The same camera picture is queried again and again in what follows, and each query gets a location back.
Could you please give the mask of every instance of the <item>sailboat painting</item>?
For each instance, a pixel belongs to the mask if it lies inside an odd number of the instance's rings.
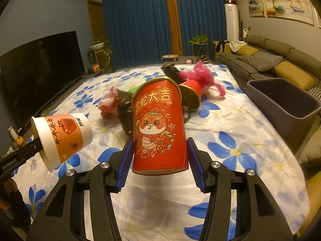
[[[268,17],[284,18],[313,25],[308,0],[265,0]]]
[[[317,15],[317,19],[318,19],[318,26],[319,28],[321,28],[321,17],[320,15],[318,14],[317,10],[314,8],[314,11],[316,12],[316,15]]]

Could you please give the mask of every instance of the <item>red plastic bag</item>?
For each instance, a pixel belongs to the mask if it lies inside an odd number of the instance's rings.
[[[98,103],[98,109],[101,110],[101,115],[107,117],[117,115],[117,105],[119,104],[117,90],[111,87],[110,90],[102,97]]]
[[[219,83],[214,81],[213,74],[202,61],[197,62],[193,70],[180,71],[179,76],[184,80],[198,81],[202,87],[202,92],[206,92],[210,87],[215,86],[218,89],[221,97],[225,95],[224,88]]]

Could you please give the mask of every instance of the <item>blue curtain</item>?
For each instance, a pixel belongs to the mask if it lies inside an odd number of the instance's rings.
[[[113,69],[160,63],[171,53],[166,0],[102,0]]]
[[[194,36],[207,34],[208,49],[213,57],[213,41],[226,39],[224,0],[177,0],[183,53],[192,55],[188,43]]]

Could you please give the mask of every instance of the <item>canvas painting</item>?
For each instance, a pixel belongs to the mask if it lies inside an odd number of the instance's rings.
[[[321,17],[320,15],[317,13],[317,10],[314,8],[314,10],[316,11],[317,14],[317,18],[318,18],[318,26],[321,28]]]
[[[264,8],[262,0],[248,0],[248,11],[250,17],[264,17]]]
[[[267,16],[286,18],[313,25],[308,0],[265,0]]]

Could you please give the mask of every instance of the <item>gold rim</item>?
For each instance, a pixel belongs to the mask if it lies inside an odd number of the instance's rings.
[[[191,111],[197,110],[201,105],[201,97],[198,96],[197,92],[193,88],[191,88],[191,87],[189,87],[189,86],[187,86],[185,84],[180,84],[179,86],[186,87],[186,88],[190,89],[191,91],[193,91],[195,93],[195,95],[197,96],[197,99],[198,99],[198,107],[195,108],[195,109],[191,109]]]
[[[132,109],[134,110],[134,99],[136,97],[136,94],[148,83],[154,82],[154,81],[158,81],[158,80],[169,80],[171,83],[173,83],[179,90],[179,96],[180,96],[180,101],[182,101],[182,92],[180,91],[180,87],[179,85],[170,77],[158,77],[158,78],[154,78],[152,80],[146,81],[144,82],[141,86],[139,86],[139,88],[136,90],[136,92],[133,95],[133,99],[132,99]]]

